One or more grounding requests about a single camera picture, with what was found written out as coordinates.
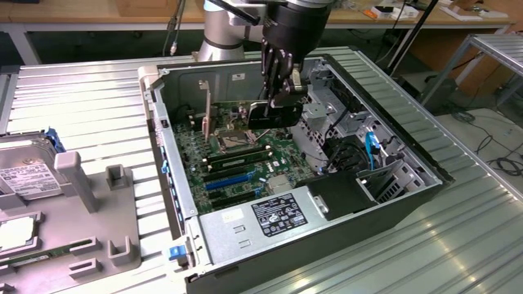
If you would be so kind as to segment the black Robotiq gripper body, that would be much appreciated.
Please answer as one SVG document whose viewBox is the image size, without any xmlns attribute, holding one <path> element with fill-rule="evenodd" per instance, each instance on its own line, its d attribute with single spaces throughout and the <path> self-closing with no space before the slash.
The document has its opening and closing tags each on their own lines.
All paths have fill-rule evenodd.
<svg viewBox="0 0 523 294">
<path fill-rule="evenodd" d="M 330 17 L 328 1 L 283 1 L 267 4 L 263 44 L 302 60 L 318 47 Z"/>
</svg>

